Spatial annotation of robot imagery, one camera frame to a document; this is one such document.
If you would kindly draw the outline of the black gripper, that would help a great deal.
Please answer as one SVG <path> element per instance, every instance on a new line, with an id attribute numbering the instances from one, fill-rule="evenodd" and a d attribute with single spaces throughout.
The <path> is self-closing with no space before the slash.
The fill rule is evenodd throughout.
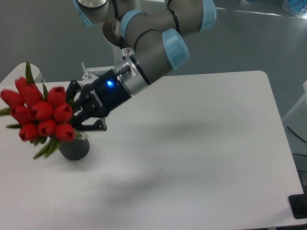
<path id="1" fill-rule="evenodd" d="M 75 99 L 79 92 L 80 103 Z M 118 80 L 118 74 L 113 69 L 84 86 L 72 80 L 66 89 L 66 103 L 83 111 L 73 115 L 69 123 L 78 131 L 106 131 L 104 117 L 130 98 L 131 94 Z"/>

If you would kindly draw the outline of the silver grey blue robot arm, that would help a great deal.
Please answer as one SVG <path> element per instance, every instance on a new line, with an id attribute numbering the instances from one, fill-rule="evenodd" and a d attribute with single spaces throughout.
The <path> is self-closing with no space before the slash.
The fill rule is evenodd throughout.
<path id="1" fill-rule="evenodd" d="M 106 130 L 108 114 L 189 58 L 186 35 L 211 28 L 216 21 L 212 0 L 167 0 L 147 13 L 134 0 L 75 0 L 86 25 L 103 23 L 104 36 L 120 49 L 117 64 L 83 68 L 84 85 L 72 81 L 71 125 L 79 131 Z"/>

